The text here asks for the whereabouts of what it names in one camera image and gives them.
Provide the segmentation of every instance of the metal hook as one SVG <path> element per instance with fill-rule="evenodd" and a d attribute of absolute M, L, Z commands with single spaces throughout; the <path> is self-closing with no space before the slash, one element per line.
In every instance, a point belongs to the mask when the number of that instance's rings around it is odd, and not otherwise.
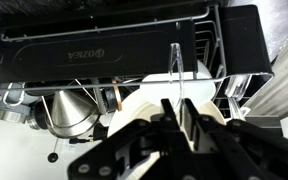
<path fill-rule="evenodd" d="M 13 83 L 10 83 L 7 87 L 7 89 L 11 89 L 13 86 Z M 10 91 L 6 91 L 4 96 L 3 96 L 3 103 L 7 106 L 18 106 L 20 104 L 22 104 L 22 102 L 24 101 L 24 96 L 25 96 L 25 91 L 23 90 L 21 92 L 21 95 L 20 95 L 20 98 L 18 99 L 18 102 L 17 103 L 8 103 L 6 102 L 6 99 L 7 99 L 7 96 L 9 95 Z"/>

